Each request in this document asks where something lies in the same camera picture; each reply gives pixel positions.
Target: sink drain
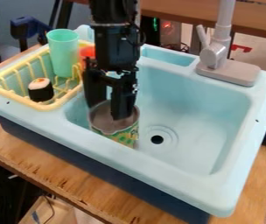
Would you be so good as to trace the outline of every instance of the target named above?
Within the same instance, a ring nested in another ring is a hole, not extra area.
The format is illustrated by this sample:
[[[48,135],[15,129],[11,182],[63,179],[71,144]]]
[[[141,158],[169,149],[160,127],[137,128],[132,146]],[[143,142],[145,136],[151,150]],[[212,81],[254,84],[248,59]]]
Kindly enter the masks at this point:
[[[139,133],[139,145],[143,151],[172,150],[177,147],[177,133],[165,126],[152,125],[141,129]]]
[[[154,144],[161,144],[164,139],[162,136],[153,136],[151,139],[150,139]]]

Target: paper cup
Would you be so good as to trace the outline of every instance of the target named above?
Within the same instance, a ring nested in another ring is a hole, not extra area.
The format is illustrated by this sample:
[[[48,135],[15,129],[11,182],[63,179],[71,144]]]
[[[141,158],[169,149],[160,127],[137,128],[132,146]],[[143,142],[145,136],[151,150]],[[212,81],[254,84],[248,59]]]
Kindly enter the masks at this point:
[[[110,114],[110,101],[105,101],[91,108],[88,120],[93,132],[134,148],[138,140],[139,109],[137,106],[134,107],[131,117],[113,121]]]

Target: background wall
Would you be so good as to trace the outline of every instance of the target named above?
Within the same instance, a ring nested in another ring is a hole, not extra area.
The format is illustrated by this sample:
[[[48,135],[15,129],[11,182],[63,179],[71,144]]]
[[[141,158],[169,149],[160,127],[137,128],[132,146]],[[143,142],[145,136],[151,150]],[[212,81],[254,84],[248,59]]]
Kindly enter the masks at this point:
[[[48,24],[54,0],[0,0],[0,46],[18,46],[18,41],[11,37],[10,20],[22,16],[32,16]],[[73,5],[72,16],[68,28],[75,29],[79,25],[88,24],[89,8],[86,5]],[[36,37],[29,40],[32,46]]]

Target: sink rim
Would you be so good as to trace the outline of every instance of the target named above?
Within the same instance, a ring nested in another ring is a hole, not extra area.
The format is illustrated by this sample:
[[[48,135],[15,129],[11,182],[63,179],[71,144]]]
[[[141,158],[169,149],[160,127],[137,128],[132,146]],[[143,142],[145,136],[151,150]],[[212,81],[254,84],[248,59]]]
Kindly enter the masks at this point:
[[[262,109],[266,108],[266,72],[262,71],[259,80],[254,87],[238,87],[223,81],[197,75],[193,69],[199,59],[196,56],[187,56],[194,57],[196,60],[190,66],[185,67],[184,73],[180,71],[182,69],[181,66],[171,65],[161,61],[155,64],[157,61],[154,59],[142,57],[140,63],[162,70],[165,70],[165,65],[167,65],[169,67],[168,73],[171,71],[172,73],[184,76],[187,79],[194,79],[195,81],[204,81],[209,84],[232,88],[243,92],[252,101],[252,105],[244,118],[242,127],[237,133],[237,137],[240,139],[244,140],[247,138],[246,143],[241,147],[240,144],[242,144],[242,142],[240,140],[234,142],[229,155],[227,155],[227,161],[225,161],[221,169],[208,176],[190,174],[176,169],[154,157],[130,149],[124,150],[124,146],[110,141],[105,137],[102,138],[101,143],[95,143],[91,141],[91,139],[99,137],[97,134],[67,121],[67,118],[64,116],[64,107],[66,105],[58,110],[42,112],[43,119],[48,122],[41,122],[40,112],[13,100],[10,100],[11,103],[7,105],[7,98],[0,96],[0,116],[4,116],[15,123],[51,138],[60,144],[64,144],[86,156],[112,166],[120,172],[124,172],[134,178],[140,179],[141,181],[191,205],[199,207],[204,211],[218,216],[228,216],[233,212],[266,130],[266,116],[262,115],[266,113],[266,111],[264,111],[266,109]],[[255,101],[257,95],[265,96],[261,97],[262,101]],[[28,119],[26,119],[28,115],[32,115],[34,119],[28,121]],[[249,117],[253,116],[255,119],[259,120],[259,123],[256,123],[254,119],[248,121]],[[61,131],[55,128],[55,126],[49,125],[49,123],[61,123],[64,125],[65,129]],[[71,131],[73,134],[67,142],[64,141],[63,137]],[[261,141],[253,139],[255,138],[254,131],[257,131],[258,138],[261,139]],[[78,139],[82,138],[82,135],[86,135],[87,141],[84,143],[78,141]],[[242,150],[246,148],[250,148],[251,153],[247,150]],[[133,163],[134,161],[132,160],[137,161],[139,164],[146,164],[144,170],[140,165],[136,166],[136,163]],[[152,172],[152,167],[155,167],[156,172]]]

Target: blue sink base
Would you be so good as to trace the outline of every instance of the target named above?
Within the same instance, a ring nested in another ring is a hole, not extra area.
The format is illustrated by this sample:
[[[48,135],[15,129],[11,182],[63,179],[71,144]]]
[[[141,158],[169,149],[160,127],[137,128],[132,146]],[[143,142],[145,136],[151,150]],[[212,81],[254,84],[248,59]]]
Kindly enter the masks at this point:
[[[44,151],[53,154],[55,157],[64,159],[68,163],[75,165],[85,172],[109,182],[110,184],[122,188],[124,191],[145,200],[177,218],[190,224],[207,223],[209,214],[198,208],[176,199],[171,195],[159,191],[158,189],[132,178],[120,171],[117,171],[105,164],[99,163],[90,157],[86,157],[79,152],[71,150],[66,146],[56,143],[53,140],[41,136],[23,126],[20,126],[2,116],[0,116],[2,128],[9,134],[22,139],[28,144],[32,144]]]

